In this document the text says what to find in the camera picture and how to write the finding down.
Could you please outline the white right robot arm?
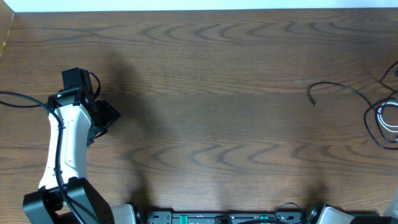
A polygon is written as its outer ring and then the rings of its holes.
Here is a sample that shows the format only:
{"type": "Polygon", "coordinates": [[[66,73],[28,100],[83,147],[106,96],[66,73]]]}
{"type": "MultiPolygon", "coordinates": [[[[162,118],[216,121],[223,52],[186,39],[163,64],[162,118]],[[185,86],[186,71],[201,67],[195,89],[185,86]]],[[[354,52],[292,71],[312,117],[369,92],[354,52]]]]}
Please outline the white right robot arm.
{"type": "Polygon", "coordinates": [[[318,203],[303,219],[305,224],[397,224],[397,190],[383,215],[346,213],[326,203],[318,203]]]}

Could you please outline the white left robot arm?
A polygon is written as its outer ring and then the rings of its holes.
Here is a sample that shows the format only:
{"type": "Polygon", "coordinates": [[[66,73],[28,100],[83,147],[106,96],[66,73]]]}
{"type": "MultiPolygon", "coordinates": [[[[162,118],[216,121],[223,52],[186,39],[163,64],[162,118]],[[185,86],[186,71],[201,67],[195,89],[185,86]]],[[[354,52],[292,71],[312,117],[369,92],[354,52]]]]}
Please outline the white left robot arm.
{"type": "Polygon", "coordinates": [[[120,117],[98,98],[82,68],[62,72],[63,89],[44,105],[50,121],[50,144],[37,191],[26,194],[23,209],[31,223],[135,223],[130,204],[111,207],[89,183],[86,151],[120,117]]]}

